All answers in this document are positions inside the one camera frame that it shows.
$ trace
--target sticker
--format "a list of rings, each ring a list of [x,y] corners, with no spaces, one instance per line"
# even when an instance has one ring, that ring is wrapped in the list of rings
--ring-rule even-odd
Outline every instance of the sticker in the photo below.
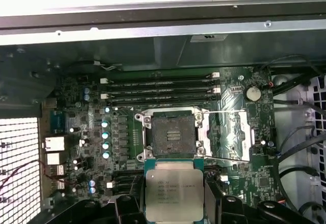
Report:
[[[222,42],[228,34],[207,34],[192,36],[190,42]]]

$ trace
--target red wire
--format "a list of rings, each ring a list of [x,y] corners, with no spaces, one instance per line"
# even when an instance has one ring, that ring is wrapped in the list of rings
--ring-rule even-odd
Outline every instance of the red wire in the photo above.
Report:
[[[21,168],[25,167],[25,166],[28,165],[28,164],[34,163],[34,162],[39,162],[39,163],[42,165],[42,167],[43,167],[43,175],[45,175],[47,178],[50,178],[51,180],[56,180],[56,181],[59,181],[59,182],[67,183],[67,182],[64,181],[64,180],[55,179],[54,177],[47,175],[46,172],[45,172],[45,164],[44,164],[41,160],[35,159],[35,160],[32,160],[32,161],[30,161],[30,162],[28,162],[28,163],[22,164],[22,165],[19,166],[17,169],[15,169],[15,170],[13,171],[13,173],[12,173],[9,177],[7,177],[6,179],[4,179],[4,180],[2,181],[1,186],[0,186],[0,192],[1,192],[1,190],[3,189],[3,187],[5,186],[5,183],[8,182],[8,180],[9,180],[10,178],[12,178],[13,176],[15,176]]]

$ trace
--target integrated circuit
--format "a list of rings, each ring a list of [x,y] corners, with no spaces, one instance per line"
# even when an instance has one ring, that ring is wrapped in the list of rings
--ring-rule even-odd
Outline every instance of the integrated circuit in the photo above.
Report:
[[[260,187],[268,187],[269,186],[269,180],[267,177],[259,178],[259,186]]]
[[[194,116],[152,118],[153,154],[195,154],[196,131]]]

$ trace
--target wire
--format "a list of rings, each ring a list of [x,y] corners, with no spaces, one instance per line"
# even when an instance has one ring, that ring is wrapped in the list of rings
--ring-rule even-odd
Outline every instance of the wire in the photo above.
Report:
[[[324,140],[326,140],[326,134],[320,134],[318,136],[315,136],[311,139],[308,139],[296,146],[294,146],[293,148],[289,149],[288,151],[286,151],[280,158],[279,158],[279,163],[282,162],[283,160],[285,160],[286,158],[292,156],[293,154],[301,151],[302,149],[305,149],[307,147],[310,147],[316,143],[320,143],[323,142]]]
[[[293,129],[283,140],[283,142],[280,145],[279,151],[281,152],[282,149],[284,148],[286,142],[290,139],[290,137],[292,137],[297,131],[302,130],[302,129],[311,129],[310,135],[311,137],[314,136],[314,130],[315,130],[315,126],[310,125],[310,126],[299,126],[295,129]]]
[[[267,66],[271,65],[271,64],[274,64],[278,61],[281,61],[281,60],[287,60],[289,58],[301,58],[303,59],[304,61],[306,61],[306,63],[317,73],[319,74],[321,77],[324,76],[323,72],[318,70],[316,66],[314,66],[312,64],[312,62],[304,55],[302,54],[290,54],[290,55],[287,55],[287,56],[283,56],[283,57],[280,57],[280,58],[277,58],[277,59],[274,59],[274,60],[271,60],[269,61],[267,64],[263,65],[262,67],[260,67],[260,69],[258,70],[258,72],[261,72],[263,69],[265,69]]]
[[[291,172],[296,172],[296,171],[302,171],[302,172],[307,173],[310,176],[319,177],[319,174],[318,174],[317,170],[312,168],[312,167],[309,167],[309,166],[296,166],[296,167],[286,169],[285,171],[282,171],[280,173],[280,178],[284,177],[285,175],[287,175],[287,174],[289,174]]]
[[[310,201],[310,202],[306,202],[303,205],[301,205],[301,207],[299,208],[299,212],[301,215],[304,215],[305,212],[310,208],[310,207],[318,207],[320,210],[324,210],[326,212],[326,207],[324,207],[323,205],[315,202],[315,201]]]
[[[300,83],[308,81],[316,76],[317,76],[317,74],[315,72],[310,72],[310,73],[299,75],[299,76],[287,81],[286,83],[283,83],[277,87],[274,87],[273,88],[273,96],[279,95],[281,93],[285,93],[286,91],[288,91],[292,88],[295,88]]]
[[[274,103],[277,103],[277,104],[284,104],[284,105],[300,105],[299,101],[298,100],[279,100],[279,99],[274,99],[273,100]],[[306,102],[306,101],[303,101],[302,102],[302,105],[303,106],[307,106],[311,109],[313,109],[314,111],[320,113],[321,115],[323,116],[326,116],[326,111],[323,110],[322,108],[319,108],[318,106],[312,104],[312,103],[309,103],[309,102]]]
[[[290,200],[289,196],[287,195],[287,193],[286,193],[286,191],[285,191],[285,189],[283,187],[281,177],[280,177],[280,174],[279,174],[279,162],[277,161],[277,159],[274,160],[274,162],[273,162],[273,175],[274,175],[274,179],[275,179],[277,185],[279,186],[279,190],[280,190],[281,194],[286,199],[287,205],[290,207],[290,209],[292,211],[294,211],[295,213],[299,213],[298,210],[296,209],[296,207],[294,206],[294,204],[292,203],[292,201]]]
[[[46,176],[47,178],[49,178],[49,179],[51,179],[51,180],[55,180],[55,181],[59,181],[59,182],[63,182],[63,183],[67,183],[67,181],[65,181],[65,180],[58,179],[58,177],[62,178],[62,176],[49,176],[48,174],[46,174],[46,172],[45,172],[45,164],[44,164],[41,160],[36,159],[36,160],[32,160],[32,161],[30,161],[30,162],[27,162],[27,163],[22,164],[21,166],[17,167],[17,168],[12,172],[12,174],[11,174],[10,176],[8,176],[6,179],[4,179],[4,180],[2,181],[2,184],[1,184],[1,186],[0,186],[0,192],[1,192],[1,190],[3,189],[3,187],[5,186],[5,183],[8,182],[8,180],[9,180],[10,178],[12,178],[13,176],[15,176],[21,168],[27,166],[28,164],[34,163],[34,162],[39,162],[39,163],[42,165],[42,167],[43,167],[43,175]]]

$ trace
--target mesh grille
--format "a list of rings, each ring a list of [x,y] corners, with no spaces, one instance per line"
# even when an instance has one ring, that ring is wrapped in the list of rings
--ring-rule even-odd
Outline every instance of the mesh grille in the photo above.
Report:
[[[314,105],[326,110],[326,88],[324,79],[318,78],[316,86],[313,87],[313,100]],[[326,131],[326,117],[318,112],[314,112],[314,121],[316,126],[317,135]],[[319,174],[320,174],[320,185],[323,187],[321,192],[322,205],[326,207],[326,177],[325,177],[325,159],[324,159],[324,149],[319,149]]]
[[[0,120],[0,185],[19,166],[39,160],[37,118]],[[40,208],[38,162],[21,168],[0,190],[0,223],[27,223]]]

